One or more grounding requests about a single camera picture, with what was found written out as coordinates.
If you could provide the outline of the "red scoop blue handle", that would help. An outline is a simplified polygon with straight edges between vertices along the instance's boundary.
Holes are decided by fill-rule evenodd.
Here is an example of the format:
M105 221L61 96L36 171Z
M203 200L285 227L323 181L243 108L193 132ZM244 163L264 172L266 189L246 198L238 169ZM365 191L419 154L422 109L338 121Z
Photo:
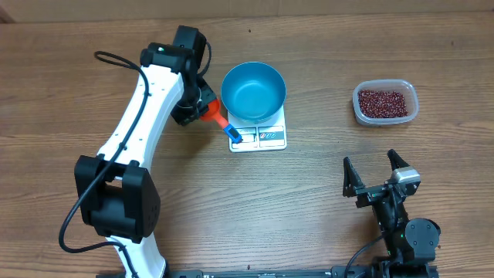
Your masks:
M218 99L208 104L208 111L200 119L203 121L214 121L224 131L234 144L242 142L242 135L221 115L221 104Z

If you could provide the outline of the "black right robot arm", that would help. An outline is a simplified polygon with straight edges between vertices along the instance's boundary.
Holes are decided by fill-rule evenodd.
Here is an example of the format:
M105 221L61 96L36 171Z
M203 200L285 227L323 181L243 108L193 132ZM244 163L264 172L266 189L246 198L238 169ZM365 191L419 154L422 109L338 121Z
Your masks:
M438 270L429 263L435 260L441 228L424 218L410 219L404 201L418 190L418 171L390 149L387 157L391 176L382 185L367 187L349 158L343 160L343 196L355 197L358 208L370 206L381 234L359 249L342 267L343 277L402 278L438 277ZM356 266L358 256L379 241L384 241L386 256L373 258L368 266Z

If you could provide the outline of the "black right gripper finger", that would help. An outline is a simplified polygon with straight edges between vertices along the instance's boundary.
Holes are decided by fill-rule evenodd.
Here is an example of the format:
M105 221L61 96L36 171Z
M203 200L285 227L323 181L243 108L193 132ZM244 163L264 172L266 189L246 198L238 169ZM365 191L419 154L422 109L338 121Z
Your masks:
M391 169L393 171L399 168L406 168L410 166L394 149L390 149L387 152L387 157L390 161Z
M365 186L348 157L343 159L343 171L343 196L357 196L359 192L365 188Z

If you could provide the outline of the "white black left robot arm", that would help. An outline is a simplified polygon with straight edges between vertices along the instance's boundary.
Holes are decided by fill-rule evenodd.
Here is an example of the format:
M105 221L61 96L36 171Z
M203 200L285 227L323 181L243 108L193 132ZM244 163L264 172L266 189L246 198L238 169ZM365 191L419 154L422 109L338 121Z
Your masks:
M201 65L211 46L196 28L178 27L172 44L152 42L138 64L112 53L96 51L105 63L139 73L133 96L117 128L96 156L79 157L74 176L78 199L59 232L63 250L74 253L64 237L80 212L104 242L80 251L113 246L124 266L123 277L164 277L167 263L154 230L161 198L151 178L157 143L169 118L185 126L206 114L216 99Z

